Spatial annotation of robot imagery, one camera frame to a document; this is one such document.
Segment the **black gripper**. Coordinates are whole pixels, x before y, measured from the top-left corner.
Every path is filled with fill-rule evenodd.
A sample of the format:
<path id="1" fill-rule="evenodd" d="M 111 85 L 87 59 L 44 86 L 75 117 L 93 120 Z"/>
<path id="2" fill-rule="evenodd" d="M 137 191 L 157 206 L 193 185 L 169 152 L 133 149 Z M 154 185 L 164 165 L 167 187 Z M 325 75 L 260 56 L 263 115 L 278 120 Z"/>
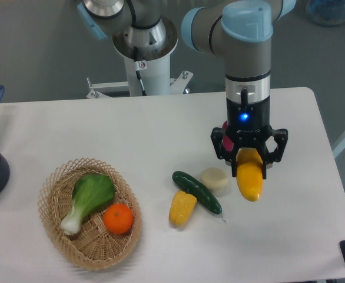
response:
<path id="1" fill-rule="evenodd" d="M 231 167 L 232 177 L 237 176 L 237 154 L 240 148 L 255 148 L 261 157 L 263 179 L 273 162 L 280 162 L 287 144 L 288 131 L 274 130 L 270 125 L 270 98 L 246 106 L 226 99 L 228 127 L 224 131 L 215 127 L 211 139 L 215 153 Z M 226 134 L 234 143 L 231 151 L 225 150 L 222 140 Z"/>

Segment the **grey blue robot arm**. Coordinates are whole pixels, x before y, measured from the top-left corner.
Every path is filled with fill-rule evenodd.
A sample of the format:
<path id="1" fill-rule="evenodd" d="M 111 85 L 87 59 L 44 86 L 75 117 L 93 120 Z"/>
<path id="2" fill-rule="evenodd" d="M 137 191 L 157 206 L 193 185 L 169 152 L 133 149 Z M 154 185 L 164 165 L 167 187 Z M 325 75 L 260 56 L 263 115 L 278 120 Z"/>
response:
<path id="1" fill-rule="evenodd" d="M 123 57 L 132 96 L 171 94 L 170 55 L 178 40 L 224 60 L 227 120 L 211 140 L 219 159 L 240 171 L 239 151 L 256 149 L 261 169 L 279 162 L 286 129 L 270 125 L 273 24 L 294 1 L 224 1 L 192 9 L 177 28 L 160 1 L 80 1 L 78 12 L 98 39 L 110 38 Z"/>

